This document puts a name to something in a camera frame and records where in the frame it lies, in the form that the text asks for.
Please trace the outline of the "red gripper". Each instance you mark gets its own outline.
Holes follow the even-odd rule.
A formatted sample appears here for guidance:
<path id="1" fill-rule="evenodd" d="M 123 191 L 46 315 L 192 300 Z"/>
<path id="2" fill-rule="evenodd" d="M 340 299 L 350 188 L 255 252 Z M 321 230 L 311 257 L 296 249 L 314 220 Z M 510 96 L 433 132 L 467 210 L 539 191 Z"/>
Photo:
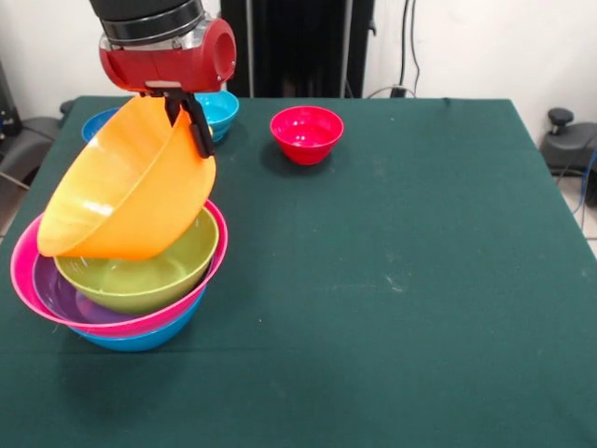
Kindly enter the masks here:
<path id="1" fill-rule="evenodd" d="M 219 91 L 234 75 L 236 42 L 226 21 L 200 21 L 184 35 L 142 46 L 121 46 L 102 36 L 99 54 L 108 78 L 125 91 L 186 91 L 163 93 L 168 120 L 174 126 L 182 106 L 200 156 L 215 154 L 203 108 L 192 93 Z"/>

